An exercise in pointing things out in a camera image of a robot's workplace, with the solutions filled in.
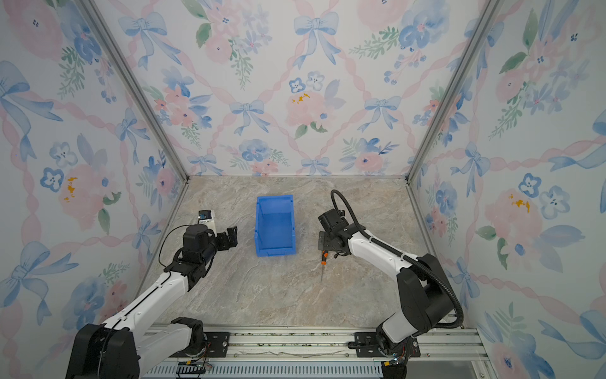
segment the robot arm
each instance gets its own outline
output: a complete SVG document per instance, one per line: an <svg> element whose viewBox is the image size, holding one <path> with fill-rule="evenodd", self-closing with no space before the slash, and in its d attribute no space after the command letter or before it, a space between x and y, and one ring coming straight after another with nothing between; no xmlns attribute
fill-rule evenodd
<svg viewBox="0 0 606 379"><path fill-rule="evenodd" d="M344 201L353 224L345 219L345 211L336 207L334 195ZM399 354L408 337L417 337L432 327L455 328L462 324L461 305L433 255L419 257L376 238L358 223L340 192L333 190L331 196L335 208L318 218L324 228L320 232L318 249L336 252L335 258L346 255L363 258L398 284L400 309L377 327L377 341L384 355ZM457 321L441 324L440 320L453 309Z"/></svg>
<svg viewBox="0 0 606 379"><path fill-rule="evenodd" d="M198 357L206 348L202 321L180 317L159 333L144 334L175 300L208 274L217 251L238 244L237 227L216 234L211 211L200 211L183 247L152 286L101 325L87 324L76 334L66 379L135 379L182 351Z"/></svg>

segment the blue plastic bin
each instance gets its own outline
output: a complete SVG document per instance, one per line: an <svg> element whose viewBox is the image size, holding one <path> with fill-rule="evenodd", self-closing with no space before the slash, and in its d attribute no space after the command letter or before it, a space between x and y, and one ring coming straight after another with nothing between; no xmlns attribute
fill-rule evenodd
<svg viewBox="0 0 606 379"><path fill-rule="evenodd" d="M296 253L293 195L257 197L255 247L258 257Z"/></svg>

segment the mounting plate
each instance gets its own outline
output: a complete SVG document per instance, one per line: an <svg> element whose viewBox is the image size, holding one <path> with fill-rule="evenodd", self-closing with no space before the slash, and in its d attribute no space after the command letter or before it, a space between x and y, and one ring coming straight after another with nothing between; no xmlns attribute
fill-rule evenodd
<svg viewBox="0 0 606 379"><path fill-rule="evenodd" d="M356 344L360 344L367 347L356 347L356 355L358 358L384 358L385 355L381 354L378 349L378 342L376 339L376 332L356 332L353 334ZM413 345L413 353L411 357L418 358L421 356L419 345L415 347Z"/></svg>
<svg viewBox="0 0 606 379"><path fill-rule="evenodd" d="M225 358L229 347L229 332L204 332L210 342L210 347L206 356L209 358ZM182 352L176 352L171 355L171 358L188 358Z"/></svg>

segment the screwdriver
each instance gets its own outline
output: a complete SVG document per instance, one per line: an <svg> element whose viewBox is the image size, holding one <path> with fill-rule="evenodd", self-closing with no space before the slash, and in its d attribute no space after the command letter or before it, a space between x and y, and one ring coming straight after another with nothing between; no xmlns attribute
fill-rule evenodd
<svg viewBox="0 0 606 379"><path fill-rule="evenodd" d="M322 273L320 274L320 283L322 283L324 270L326 269L326 258L328 258L328 252L326 250L322 250Z"/></svg>

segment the wire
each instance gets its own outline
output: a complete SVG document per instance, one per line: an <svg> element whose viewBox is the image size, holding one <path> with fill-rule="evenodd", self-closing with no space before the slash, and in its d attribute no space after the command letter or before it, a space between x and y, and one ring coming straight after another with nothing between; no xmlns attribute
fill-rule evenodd
<svg viewBox="0 0 606 379"><path fill-rule="evenodd" d="M162 262L160 261L160 256L162 255L162 248L164 247L164 243L166 242L166 239L168 238L168 236L169 236L169 235L170 235L172 232L174 232L174 231L176 231L177 229L179 229L180 227L184 227L184 226L194 226L194 225L196 225L196 224L179 225L178 227L176 227L176 228L174 228L173 230L171 230L170 232L168 232L168 234L166 234L166 237L164 237L164 241L162 241L162 245L160 245L160 251L158 252L158 263L159 263L159 264L161 264L162 266L164 266L164 268L166 268L167 266L166 266L164 263L162 263Z"/></svg>
<svg viewBox="0 0 606 379"><path fill-rule="evenodd" d="M345 203L345 207L347 208L347 211L349 212L349 214L353 220L353 223L356 225L356 227L360 231L360 234L362 234L363 236L368 238L368 240L370 242L376 243L377 245L381 246L383 249L397 255L398 257L401 257L403 260L410 263L417 270L421 271L427 278L431 279L434 283L436 283L446 293L446 296L448 296L450 301L453 303L454 312L456 314L456 320L451 323L437 323L434 325L434 327L440 327L443 329L455 329L455 328L463 325L463 308L461 307L459 300L456 298L455 293L450 289L450 287L446 283L444 283L434 272L432 272L430 269L425 267L419 261L416 261L416 260L410 258L408 255L402 253L401 251L394 249L393 247L389 246L388 244L384 243L383 241L379 241L376 238L371 237L360 226L360 223L358 222L356 215L353 213L353 210L351 209L349 202L345 199L345 196L343 196L343 194L341 192L333 189L332 191L330 191L330 199L333 201L333 206L335 207L336 210L339 210L339 208L337 207L337 203L335 201L335 195L340 197L341 200L343 200L343 203Z"/></svg>

